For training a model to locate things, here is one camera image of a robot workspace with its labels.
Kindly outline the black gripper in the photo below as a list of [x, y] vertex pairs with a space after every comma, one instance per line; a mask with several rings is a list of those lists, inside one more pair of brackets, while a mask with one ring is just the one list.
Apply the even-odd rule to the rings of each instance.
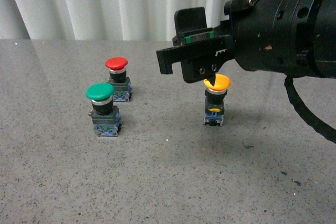
[[214, 80], [225, 62], [236, 60], [247, 71], [316, 75], [317, 15], [318, 0], [258, 0], [208, 28], [204, 7], [178, 10], [173, 47], [157, 52], [160, 72], [171, 74], [173, 64], [180, 62], [186, 83]]

